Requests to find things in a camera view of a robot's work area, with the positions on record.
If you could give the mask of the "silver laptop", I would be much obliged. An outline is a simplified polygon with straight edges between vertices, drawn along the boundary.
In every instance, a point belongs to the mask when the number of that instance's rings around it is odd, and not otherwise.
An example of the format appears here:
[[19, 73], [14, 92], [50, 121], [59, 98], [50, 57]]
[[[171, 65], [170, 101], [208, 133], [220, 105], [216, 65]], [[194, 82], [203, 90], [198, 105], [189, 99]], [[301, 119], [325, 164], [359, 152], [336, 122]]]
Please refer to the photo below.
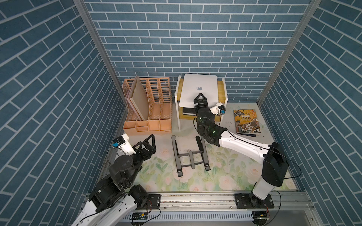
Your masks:
[[215, 106], [218, 100], [217, 76], [185, 74], [181, 92], [180, 107], [194, 108], [194, 99], [198, 94], [203, 94], [208, 106]]

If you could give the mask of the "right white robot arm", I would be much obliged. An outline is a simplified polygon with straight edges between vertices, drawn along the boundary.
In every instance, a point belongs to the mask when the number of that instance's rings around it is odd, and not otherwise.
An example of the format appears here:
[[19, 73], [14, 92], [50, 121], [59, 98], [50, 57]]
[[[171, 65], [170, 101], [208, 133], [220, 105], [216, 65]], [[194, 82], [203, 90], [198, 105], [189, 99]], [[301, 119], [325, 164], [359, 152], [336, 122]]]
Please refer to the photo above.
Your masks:
[[215, 114], [208, 107], [207, 98], [199, 93], [194, 99], [197, 114], [196, 130], [209, 144], [224, 147], [246, 155], [262, 165], [262, 173], [254, 185], [249, 203], [256, 208], [265, 202], [269, 193], [283, 184], [289, 163], [280, 145], [254, 142], [231, 133], [227, 128], [215, 124]]

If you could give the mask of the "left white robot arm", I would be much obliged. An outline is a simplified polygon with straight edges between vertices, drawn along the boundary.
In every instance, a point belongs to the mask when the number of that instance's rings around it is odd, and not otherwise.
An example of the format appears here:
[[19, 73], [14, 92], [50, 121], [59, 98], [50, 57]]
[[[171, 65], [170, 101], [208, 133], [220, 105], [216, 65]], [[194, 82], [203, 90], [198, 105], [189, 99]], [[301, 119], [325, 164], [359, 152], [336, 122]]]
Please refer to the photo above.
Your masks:
[[159, 208], [160, 195], [150, 195], [141, 185], [134, 185], [142, 164], [156, 152], [155, 136], [132, 146], [123, 134], [114, 139], [111, 149], [117, 157], [110, 163], [109, 174], [96, 184], [74, 226], [114, 226], [127, 216], [136, 220], [132, 225], [141, 226], [150, 212]]

